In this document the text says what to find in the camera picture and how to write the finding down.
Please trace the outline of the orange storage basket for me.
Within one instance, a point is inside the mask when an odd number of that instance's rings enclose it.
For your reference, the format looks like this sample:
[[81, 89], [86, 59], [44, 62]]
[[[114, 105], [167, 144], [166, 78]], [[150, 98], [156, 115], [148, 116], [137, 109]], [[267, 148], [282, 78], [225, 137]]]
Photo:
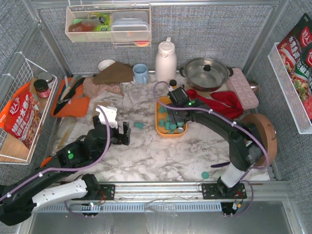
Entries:
[[187, 124], [184, 124], [182, 122], [170, 122], [171, 124], [176, 124], [177, 128], [178, 127], [183, 127], [184, 128], [184, 132], [181, 133], [181, 134], [179, 134], [176, 129], [175, 129], [175, 132], [173, 134], [170, 134], [170, 130], [165, 130], [165, 126], [163, 126], [163, 127], [159, 126], [158, 123], [159, 123], [160, 119], [164, 119], [165, 122], [166, 122], [166, 116], [169, 116], [169, 114], [171, 114], [171, 112], [170, 112], [171, 109], [169, 109], [169, 110], [166, 109], [167, 112], [161, 114], [159, 112], [160, 106], [162, 106], [162, 105], [160, 105], [158, 102], [156, 102], [155, 119], [156, 119], [156, 131], [157, 131], [157, 133], [161, 137], [163, 137], [163, 138], [178, 138], [178, 137], [183, 136], [186, 133], [187, 129], [188, 129]]

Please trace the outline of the tan felt coaster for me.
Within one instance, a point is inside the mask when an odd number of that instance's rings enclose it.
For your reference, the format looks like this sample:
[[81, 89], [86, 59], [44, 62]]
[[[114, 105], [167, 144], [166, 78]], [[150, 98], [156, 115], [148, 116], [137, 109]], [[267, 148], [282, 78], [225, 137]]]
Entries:
[[96, 108], [97, 106], [104, 106], [104, 107], [114, 107], [114, 105], [110, 102], [106, 102], [106, 101], [101, 101], [101, 102], [95, 102], [94, 103], [94, 108]]

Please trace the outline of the red cloth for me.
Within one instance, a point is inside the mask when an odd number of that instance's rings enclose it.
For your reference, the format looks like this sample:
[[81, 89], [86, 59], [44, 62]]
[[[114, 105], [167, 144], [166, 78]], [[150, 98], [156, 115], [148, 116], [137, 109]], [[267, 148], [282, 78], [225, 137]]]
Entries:
[[211, 107], [214, 111], [230, 118], [236, 119], [240, 117], [244, 109], [233, 91], [222, 91], [210, 93], [211, 98], [205, 98], [197, 93], [196, 90], [187, 91], [190, 99], [199, 99]]

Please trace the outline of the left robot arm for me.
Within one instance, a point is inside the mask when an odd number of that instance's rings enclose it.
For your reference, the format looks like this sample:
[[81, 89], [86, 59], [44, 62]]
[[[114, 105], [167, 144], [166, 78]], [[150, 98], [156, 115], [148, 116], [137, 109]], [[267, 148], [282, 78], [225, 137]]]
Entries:
[[0, 221], [7, 226], [27, 220], [32, 213], [51, 204], [74, 200], [96, 199], [101, 186], [93, 174], [52, 187], [60, 181], [89, 166], [96, 165], [111, 145], [129, 145], [131, 129], [123, 123], [118, 128], [107, 127], [97, 116], [94, 128], [47, 158], [31, 175], [9, 186], [0, 187]]

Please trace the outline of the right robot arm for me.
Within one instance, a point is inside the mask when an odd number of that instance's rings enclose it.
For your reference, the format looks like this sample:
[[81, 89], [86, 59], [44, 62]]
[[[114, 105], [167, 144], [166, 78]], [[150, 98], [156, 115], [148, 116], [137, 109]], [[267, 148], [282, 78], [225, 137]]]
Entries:
[[169, 108], [174, 111], [175, 117], [180, 117], [185, 122], [199, 123], [213, 130], [228, 142], [230, 164], [217, 180], [217, 188], [221, 197], [228, 196], [247, 171], [263, 156], [265, 157], [265, 166], [269, 166], [269, 154], [254, 124], [246, 125], [235, 122], [218, 113], [203, 101], [191, 100], [181, 87], [169, 91], [168, 97], [171, 101]]

